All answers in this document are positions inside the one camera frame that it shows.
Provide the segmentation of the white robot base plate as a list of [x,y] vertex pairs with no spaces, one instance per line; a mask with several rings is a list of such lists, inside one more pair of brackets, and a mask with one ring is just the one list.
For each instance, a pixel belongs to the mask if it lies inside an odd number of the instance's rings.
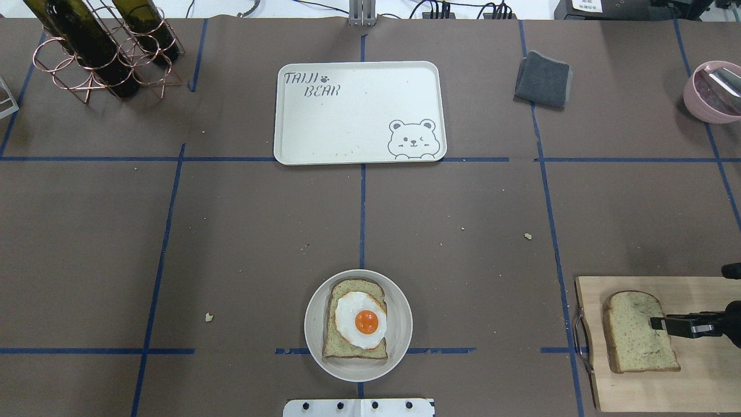
[[427,398],[296,399],[283,409],[283,416],[435,415],[434,400]]

